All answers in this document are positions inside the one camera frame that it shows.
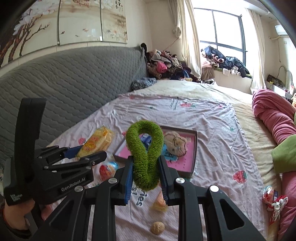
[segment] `wrist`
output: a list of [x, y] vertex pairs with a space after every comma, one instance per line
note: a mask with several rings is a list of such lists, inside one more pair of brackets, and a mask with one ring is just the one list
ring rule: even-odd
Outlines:
[[23, 216], [14, 212], [9, 206], [5, 205], [3, 209], [3, 217], [7, 225], [12, 229], [27, 230], [26, 220]]

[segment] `window pane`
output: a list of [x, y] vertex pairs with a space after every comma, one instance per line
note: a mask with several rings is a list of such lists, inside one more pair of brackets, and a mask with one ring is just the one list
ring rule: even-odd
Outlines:
[[218, 46], [218, 50], [225, 56], [225, 57], [237, 57], [241, 62], [243, 62], [243, 54], [240, 51], [224, 48]]
[[212, 11], [194, 9], [194, 18], [198, 39], [201, 41], [216, 42]]
[[217, 48], [217, 45], [215, 44], [206, 44], [206, 43], [201, 43], [200, 42], [200, 50], [206, 48], [207, 46], [211, 45], [212, 47], [214, 47], [215, 49]]
[[242, 48], [242, 36], [238, 17], [222, 12], [214, 12], [214, 18], [217, 31], [217, 42], [219, 44]]

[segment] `walnut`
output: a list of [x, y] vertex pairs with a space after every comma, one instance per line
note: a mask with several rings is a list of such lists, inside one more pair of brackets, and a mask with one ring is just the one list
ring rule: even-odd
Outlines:
[[165, 229], [165, 225], [162, 222], [155, 222], [151, 226], [151, 232], [159, 235], [161, 234]]

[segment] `person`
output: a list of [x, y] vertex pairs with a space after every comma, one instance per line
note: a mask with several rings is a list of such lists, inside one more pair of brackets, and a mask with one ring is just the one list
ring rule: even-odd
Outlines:
[[34, 208], [35, 201], [30, 199], [26, 202], [8, 206], [5, 199], [0, 195], [0, 240], [24, 241], [31, 237], [25, 215]]

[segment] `headboard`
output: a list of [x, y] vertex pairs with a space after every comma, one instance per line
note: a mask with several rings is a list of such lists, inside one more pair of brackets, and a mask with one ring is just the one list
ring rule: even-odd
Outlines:
[[131, 82], [147, 76], [137, 48], [86, 47], [46, 55], [0, 77], [0, 162], [14, 153], [15, 125], [23, 97], [47, 99], [36, 148], [47, 146]]

